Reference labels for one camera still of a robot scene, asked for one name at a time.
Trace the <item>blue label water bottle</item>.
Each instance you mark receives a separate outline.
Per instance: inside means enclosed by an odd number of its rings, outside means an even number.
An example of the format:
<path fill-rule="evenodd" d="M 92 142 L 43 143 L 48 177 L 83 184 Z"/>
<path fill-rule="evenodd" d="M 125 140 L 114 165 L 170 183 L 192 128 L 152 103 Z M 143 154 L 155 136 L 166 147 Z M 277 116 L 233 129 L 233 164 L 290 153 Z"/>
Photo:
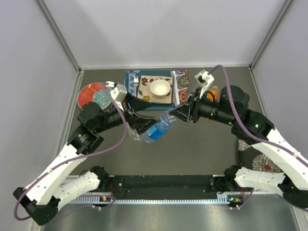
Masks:
<path fill-rule="evenodd" d="M 159 140 L 174 127 L 177 120 L 175 116 L 169 114 L 169 111 L 163 112 L 159 116 L 159 122 L 151 126 L 141 135 L 141 140 L 145 143 L 153 143 Z"/>

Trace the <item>orange juice bottle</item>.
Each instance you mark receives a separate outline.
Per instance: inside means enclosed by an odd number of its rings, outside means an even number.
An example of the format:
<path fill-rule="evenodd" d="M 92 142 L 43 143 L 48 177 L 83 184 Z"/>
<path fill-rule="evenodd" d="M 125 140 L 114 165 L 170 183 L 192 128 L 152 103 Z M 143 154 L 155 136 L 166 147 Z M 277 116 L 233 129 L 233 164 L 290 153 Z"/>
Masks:
<path fill-rule="evenodd" d="M 206 97 L 209 100 L 217 101 L 219 100 L 219 89 L 217 86 L 212 86 L 206 93 Z"/>

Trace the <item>clear bottle white cap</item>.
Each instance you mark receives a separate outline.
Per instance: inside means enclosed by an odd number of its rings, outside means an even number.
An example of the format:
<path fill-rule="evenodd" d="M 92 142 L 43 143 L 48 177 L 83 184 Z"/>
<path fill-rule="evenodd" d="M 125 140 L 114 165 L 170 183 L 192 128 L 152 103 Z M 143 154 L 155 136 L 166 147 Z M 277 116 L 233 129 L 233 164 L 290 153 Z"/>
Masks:
<path fill-rule="evenodd" d="M 143 142 L 142 135 L 140 135 L 136 129 L 129 129 L 129 135 L 133 141 Z"/>

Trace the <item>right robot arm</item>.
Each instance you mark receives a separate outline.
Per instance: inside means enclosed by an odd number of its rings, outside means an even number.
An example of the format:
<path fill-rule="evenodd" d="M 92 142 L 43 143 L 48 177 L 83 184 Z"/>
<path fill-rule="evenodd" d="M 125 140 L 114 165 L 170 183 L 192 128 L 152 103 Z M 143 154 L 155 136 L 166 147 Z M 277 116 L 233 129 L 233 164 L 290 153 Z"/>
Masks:
<path fill-rule="evenodd" d="M 281 169 L 280 173 L 270 173 L 231 166 L 224 173 L 224 185 L 229 190 L 239 187 L 264 190 L 279 195 L 293 206 L 307 209 L 307 160 L 282 137 L 268 118 L 248 108 L 249 99 L 248 94 L 233 85 L 221 90 L 218 101 L 201 96 L 197 90 L 170 114 L 186 123 L 195 123 L 204 117 L 227 124 L 233 135 Z"/>

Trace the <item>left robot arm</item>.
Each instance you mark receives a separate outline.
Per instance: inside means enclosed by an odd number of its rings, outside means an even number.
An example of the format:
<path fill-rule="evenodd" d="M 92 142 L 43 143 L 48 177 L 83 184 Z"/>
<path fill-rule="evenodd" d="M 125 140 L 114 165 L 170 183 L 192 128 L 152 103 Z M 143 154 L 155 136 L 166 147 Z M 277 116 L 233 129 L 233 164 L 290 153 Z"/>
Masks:
<path fill-rule="evenodd" d="M 152 106 L 151 102 L 116 90 L 105 93 L 113 106 L 104 111 L 96 102 L 83 105 L 79 114 L 80 125 L 69 137 L 62 150 L 31 184 L 19 187 L 13 195 L 17 202 L 14 218 L 18 221 L 32 219 L 39 226 L 49 223 L 68 203 L 93 190 L 104 191 L 109 186 L 109 175 L 103 167 L 94 166 L 85 175 L 63 184 L 68 175 L 86 159 L 117 148 L 125 139 L 128 127 L 145 132 L 158 119 L 145 117 L 138 112 Z M 123 125 L 121 140 L 103 151 L 96 149 L 103 142 L 99 134 Z"/>

